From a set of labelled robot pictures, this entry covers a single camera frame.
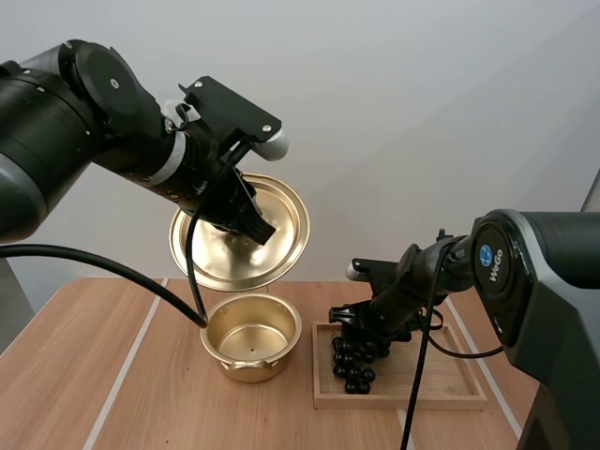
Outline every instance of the cable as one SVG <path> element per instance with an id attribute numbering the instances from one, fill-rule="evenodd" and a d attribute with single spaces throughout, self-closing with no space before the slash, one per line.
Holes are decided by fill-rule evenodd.
<path id="1" fill-rule="evenodd" d="M 187 267 L 187 279 L 189 280 L 189 288 L 191 289 L 191 293 L 194 296 L 194 302 L 196 302 L 196 309 L 198 309 L 198 314 L 206 321 L 206 309 L 204 308 L 203 297 L 200 294 L 200 289 L 198 288 L 198 283 L 196 282 L 196 272 L 194 271 L 194 258 L 192 256 L 192 240 L 194 239 L 194 232 L 196 231 L 196 224 L 198 223 L 198 218 L 200 217 L 202 209 L 200 206 L 196 208 L 194 215 L 191 217 L 189 221 L 189 225 L 187 226 L 187 235 L 186 235 L 186 267 Z"/>
<path id="2" fill-rule="evenodd" d="M 181 123 L 181 125 L 179 127 L 176 127 L 175 125 L 173 125 L 171 132 L 183 131 L 184 129 L 186 129 L 188 127 L 188 124 L 189 124 L 188 112 L 186 111 L 186 109 L 184 107 L 184 103 L 179 103 L 177 106 L 175 106 L 175 112 L 183 120 L 183 122 Z"/>
<path id="3" fill-rule="evenodd" d="M 216 155 L 216 151 L 218 150 L 218 139 L 215 136 L 213 130 L 208 126 L 206 122 L 202 119 L 198 120 L 200 128 L 204 133 L 208 135 L 210 138 L 210 152 L 213 155 Z M 201 195 L 205 194 L 207 190 L 210 190 L 211 187 L 207 187 Z M 198 288 L 198 283 L 196 282 L 196 272 L 194 271 L 194 258 L 192 254 L 192 242 L 194 239 L 194 232 L 196 231 L 196 224 L 198 223 L 198 219 L 200 218 L 200 213 L 202 211 L 202 205 L 199 204 L 196 207 L 196 211 L 194 215 L 191 217 L 189 221 L 189 225 L 187 226 L 187 234 L 186 234 L 186 268 L 187 268 L 187 279 L 189 280 L 189 288 L 191 289 L 191 293 L 194 297 L 194 302 L 196 303 L 196 309 L 198 309 L 198 313 L 205 320 L 208 321 L 208 316 L 206 314 L 206 309 L 204 308 L 203 297 L 200 294 L 200 288 Z"/>
<path id="4" fill-rule="evenodd" d="M 436 327 L 434 328 L 433 326 L 430 326 L 430 330 L 439 330 L 442 328 L 443 326 L 443 315 L 441 314 L 440 311 L 434 309 L 433 310 L 433 315 L 436 316 L 437 318 L 440 319 L 440 324 L 436 325 Z M 417 314 L 417 320 L 419 321 L 419 325 L 421 326 L 421 330 L 423 330 L 423 314 L 421 313 L 421 311 L 419 311 L 419 313 Z M 444 347 L 442 347 L 440 344 L 438 344 L 433 337 L 429 336 L 428 339 L 429 343 L 436 349 L 438 349 L 440 352 L 447 354 L 448 356 L 453 356 L 455 358 L 459 358 L 459 359 L 479 359 L 479 358 L 487 358 L 489 356 L 493 356 L 494 354 L 498 354 L 498 353 L 502 353 L 504 348 L 501 345 L 500 347 L 498 347 L 497 349 L 494 350 L 490 350 L 488 352 L 480 352 L 480 353 L 458 353 L 458 352 L 452 352 L 451 350 L 445 349 Z"/>
<path id="5" fill-rule="evenodd" d="M 150 279 L 141 273 L 136 272 L 135 270 L 130 269 L 123 264 L 120 264 L 119 262 L 95 255 L 94 253 L 68 247 L 43 245 L 16 245 L 0 247 L 0 258 L 16 258 L 21 256 L 44 256 L 50 258 L 60 258 L 63 260 L 72 260 L 79 263 L 94 265 L 95 267 L 108 270 L 109 272 L 113 272 L 116 275 L 133 281 L 151 293 L 155 293 L 159 297 L 165 299 L 167 303 L 176 308 L 192 322 L 196 323 L 201 328 L 206 327 L 206 321 L 177 295 L 166 289 L 164 286 L 160 286 L 153 279 Z"/>
<path id="6" fill-rule="evenodd" d="M 435 340 L 433 340 L 433 337 L 429 337 L 429 343 L 433 347 L 435 347 L 436 349 L 438 349 L 440 352 L 442 352 L 444 354 L 447 354 L 448 356 L 454 356 L 455 358 L 460 358 L 460 359 L 487 358 L 489 356 L 493 356 L 494 354 L 502 353 L 503 350 L 504 350 L 503 346 L 501 345 L 497 349 L 490 350 L 489 352 L 481 352 L 481 353 L 457 353 L 457 352 L 452 352 L 451 350 L 445 349 L 440 344 L 438 344 Z"/>
<path id="7" fill-rule="evenodd" d="M 414 372 L 414 381 L 412 382 L 411 398 L 409 400 L 409 406 L 406 410 L 406 420 L 404 422 L 404 430 L 402 432 L 402 444 L 400 450 L 406 450 L 409 445 L 409 439 L 411 437 L 411 425 L 413 424 L 414 409 L 416 408 L 416 400 L 419 395 L 419 386 L 421 385 L 421 378 L 423 377 L 423 369 L 425 368 L 425 356 L 428 351 L 428 338 L 429 338 L 429 327 L 431 326 L 431 318 L 433 316 L 433 303 L 435 301 L 435 290 L 438 284 L 438 278 L 442 271 L 443 260 L 448 252 L 452 243 L 448 243 L 440 250 L 440 256 L 435 264 L 435 270 L 433 271 L 433 282 L 431 283 L 431 289 L 427 299 L 427 316 L 425 318 L 425 324 L 423 326 L 423 337 L 421 338 L 421 347 L 419 349 L 419 358 L 416 363 L 416 371 Z"/>

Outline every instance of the robot logo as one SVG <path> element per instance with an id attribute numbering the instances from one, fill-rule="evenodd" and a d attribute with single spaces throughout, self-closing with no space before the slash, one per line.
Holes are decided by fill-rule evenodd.
<path id="1" fill-rule="evenodd" d="M 479 249 L 479 261 L 484 267 L 488 267 L 491 264 L 492 253 L 489 246 L 482 246 Z"/>

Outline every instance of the black robotic arm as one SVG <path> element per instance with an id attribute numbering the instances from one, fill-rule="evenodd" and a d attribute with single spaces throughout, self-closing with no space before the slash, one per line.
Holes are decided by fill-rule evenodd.
<path id="1" fill-rule="evenodd" d="M 34 232 L 96 162 L 264 244 L 274 229 L 235 164 L 248 150 L 282 158 L 281 122 L 210 77 L 180 87 L 176 127 L 114 49 L 71 40 L 1 65 L 0 242 Z"/>
<path id="2" fill-rule="evenodd" d="M 329 320 L 342 323 L 344 338 L 385 348 L 422 327 L 430 292 L 439 305 L 474 286 L 509 362 L 541 383 L 518 449 L 595 449 L 599 231 L 600 213 L 492 211 L 471 235 L 441 231 L 434 245 L 413 245 L 398 263 L 352 260 L 347 276 L 368 281 L 373 297 L 332 308 Z"/>

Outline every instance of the black ball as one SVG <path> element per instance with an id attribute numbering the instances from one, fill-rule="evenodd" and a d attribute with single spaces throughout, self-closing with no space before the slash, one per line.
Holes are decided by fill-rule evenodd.
<path id="1" fill-rule="evenodd" d="M 358 385 L 358 394 L 368 394 L 371 392 L 371 386 L 368 382 L 360 382 Z"/>
<path id="2" fill-rule="evenodd" d="M 375 342 L 367 342 L 365 344 L 365 350 L 368 353 L 377 353 L 379 351 L 379 346 Z"/>
<path id="3" fill-rule="evenodd" d="M 346 377 L 348 377 L 348 369 L 346 369 L 344 366 L 335 365 L 334 366 L 334 375 L 339 378 L 346 378 Z"/>
<path id="4" fill-rule="evenodd" d="M 375 370 L 368 367 L 363 370 L 362 381 L 367 383 L 373 383 L 375 381 Z"/>
<path id="5" fill-rule="evenodd" d="M 367 364 L 371 364 L 373 361 L 375 361 L 375 356 L 373 356 L 371 353 L 365 353 L 363 354 L 363 361 L 365 361 Z"/>
<path id="6" fill-rule="evenodd" d="M 360 387 L 360 384 L 354 382 L 352 380 L 346 381 L 346 385 L 344 386 L 347 394 L 356 394 Z"/>
<path id="7" fill-rule="evenodd" d="M 356 359 L 352 353 L 344 353 L 341 362 L 344 366 L 353 366 L 356 362 Z"/>
<path id="8" fill-rule="evenodd" d="M 360 377 L 363 375 L 363 371 L 358 367 L 353 367 L 348 371 L 348 377 L 351 380 L 360 380 Z"/>

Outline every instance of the white stripe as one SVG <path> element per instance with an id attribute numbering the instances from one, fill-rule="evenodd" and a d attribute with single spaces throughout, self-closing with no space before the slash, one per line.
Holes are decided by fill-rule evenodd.
<path id="1" fill-rule="evenodd" d="M 400 421 L 400 426 L 402 427 L 402 432 L 404 432 L 404 424 L 406 424 L 406 411 L 397 410 L 397 418 Z M 416 450 L 413 441 L 413 434 L 409 433 L 409 445 L 406 447 L 406 450 Z"/>
<path id="2" fill-rule="evenodd" d="M 471 333 L 469 333 L 469 330 L 467 330 L 465 323 L 460 318 L 460 315 L 458 314 L 458 311 L 454 307 L 452 300 L 450 300 L 450 297 L 446 297 L 445 304 L 448 306 L 448 308 L 450 309 L 450 312 L 452 312 L 452 315 L 456 319 L 458 328 L 460 328 L 462 336 L 464 336 L 465 339 L 467 340 L 467 344 L 469 344 L 469 349 L 471 349 L 471 352 L 479 353 L 479 350 L 477 350 L 477 346 L 475 345 L 475 342 L 473 341 L 473 338 L 471 337 Z M 488 369 L 488 365 L 483 360 L 483 358 L 477 359 L 476 361 L 477 361 L 477 364 L 479 364 L 481 371 L 484 372 L 484 377 L 486 377 L 487 383 L 489 384 L 489 387 L 491 388 L 491 392 L 494 393 L 494 396 L 498 400 L 498 403 L 500 404 L 500 407 L 502 408 L 502 412 L 504 413 L 506 420 L 508 420 L 508 423 L 510 424 L 511 428 L 515 432 L 517 439 L 520 439 L 521 433 L 523 430 L 521 429 L 521 426 L 518 424 L 515 415 L 513 414 L 513 412 L 510 409 L 510 406 L 508 406 L 508 403 L 506 402 L 506 399 L 504 398 L 503 393 L 500 390 L 500 387 L 498 387 L 498 384 L 496 384 L 494 377 L 491 376 L 491 372 Z"/>
<path id="3" fill-rule="evenodd" d="M 166 287 L 168 282 L 169 282 L 169 279 L 165 278 L 162 281 L 162 286 Z M 121 389 L 123 380 L 125 379 L 126 375 L 129 372 L 129 368 L 131 367 L 133 358 L 135 358 L 135 354 L 138 352 L 138 349 L 140 349 L 140 346 L 142 345 L 143 337 L 145 336 L 146 331 L 148 331 L 148 327 L 150 326 L 150 322 L 152 321 L 154 314 L 157 312 L 159 303 L 160 303 L 160 296 L 157 295 L 154 299 L 154 303 L 152 304 L 152 306 L 150 307 L 150 310 L 148 311 L 148 314 L 146 315 L 146 319 L 142 323 L 142 327 L 140 328 L 140 331 L 138 332 L 138 336 L 136 336 L 135 340 L 133 341 L 133 344 L 131 345 L 131 348 L 129 349 L 127 358 L 125 358 L 125 362 L 123 363 L 123 366 L 121 366 L 121 371 L 119 371 L 119 374 L 117 375 L 116 380 L 114 380 L 114 384 L 112 385 L 111 392 L 109 393 L 109 396 L 106 397 L 104 406 L 100 410 L 100 414 L 98 415 L 98 417 L 96 419 L 96 423 L 92 427 L 92 431 L 90 431 L 90 435 L 88 436 L 87 441 L 85 442 L 85 445 L 83 446 L 83 450 L 92 450 L 92 448 L 94 448 L 94 445 L 96 444 L 96 439 L 98 438 L 98 435 L 100 434 L 100 431 L 102 430 L 102 427 L 104 426 L 104 422 L 106 421 L 106 418 L 108 417 L 109 412 L 111 411 L 111 408 L 113 407 L 114 400 L 116 399 L 116 396 L 119 393 L 119 390 Z"/>

